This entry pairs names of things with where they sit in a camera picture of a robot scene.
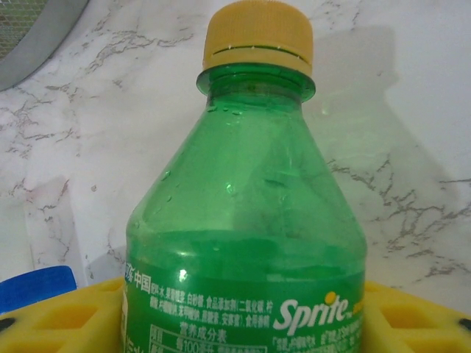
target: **marble countertop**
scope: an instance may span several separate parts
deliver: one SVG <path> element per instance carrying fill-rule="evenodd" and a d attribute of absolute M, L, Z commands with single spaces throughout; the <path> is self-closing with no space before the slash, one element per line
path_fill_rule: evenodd
<path fill-rule="evenodd" d="M 91 0 L 0 93 L 0 280 L 124 270 L 124 230 L 205 106 L 209 18 L 230 0 Z M 315 30 L 305 119 L 369 244 L 367 276 L 471 313 L 471 3 L 289 0 Z"/>

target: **blue object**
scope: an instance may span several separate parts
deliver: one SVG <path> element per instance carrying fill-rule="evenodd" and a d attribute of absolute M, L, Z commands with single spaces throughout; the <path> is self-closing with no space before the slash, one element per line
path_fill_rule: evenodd
<path fill-rule="evenodd" d="M 77 289 L 68 266 L 53 266 L 0 282 L 0 314 Z"/>

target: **yellow sponge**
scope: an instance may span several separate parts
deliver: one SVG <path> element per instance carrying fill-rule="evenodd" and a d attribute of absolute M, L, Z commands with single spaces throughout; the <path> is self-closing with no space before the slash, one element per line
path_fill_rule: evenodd
<path fill-rule="evenodd" d="M 0 316 L 0 353 L 119 353 L 123 284 L 113 279 Z M 363 353 L 471 353 L 471 332 L 459 324 L 469 323 L 465 314 L 372 282 L 364 314 Z"/>

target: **bottle label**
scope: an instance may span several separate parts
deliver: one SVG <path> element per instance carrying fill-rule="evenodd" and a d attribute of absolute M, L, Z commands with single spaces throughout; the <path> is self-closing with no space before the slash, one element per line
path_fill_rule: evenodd
<path fill-rule="evenodd" d="M 125 353 L 359 352 L 364 274 L 236 282 L 131 260 L 125 278 Z"/>

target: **sprite bottle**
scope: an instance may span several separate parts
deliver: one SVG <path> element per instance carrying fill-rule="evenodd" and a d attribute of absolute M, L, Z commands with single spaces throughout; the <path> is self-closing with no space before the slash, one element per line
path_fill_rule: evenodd
<path fill-rule="evenodd" d="M 211 19 L 205 111 L 128 223 L 125 353 L 358 353 L 366 243 L 302 117 L 313 46 L 278 1 Z"/>

